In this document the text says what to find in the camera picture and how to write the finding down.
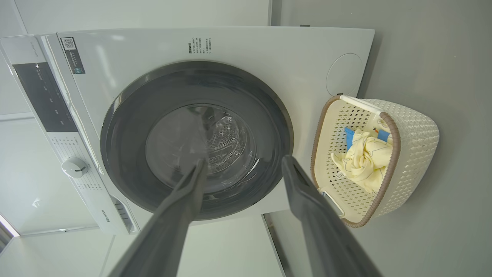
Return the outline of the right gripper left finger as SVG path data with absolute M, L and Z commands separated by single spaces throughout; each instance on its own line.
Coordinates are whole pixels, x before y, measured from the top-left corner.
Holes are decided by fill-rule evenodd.
M 159 205 L 142 232 L 123 254 L 111 277 L 175 277 L 186 234 L 203 202 L 207 161 L 197 160 Z

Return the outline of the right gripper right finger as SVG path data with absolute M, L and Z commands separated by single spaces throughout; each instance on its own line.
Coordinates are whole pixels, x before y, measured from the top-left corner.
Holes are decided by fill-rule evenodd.
M 290 210 L 301 222 L 315 277 L 379 277 L 380 271 L 297 160 L 282 159 Z

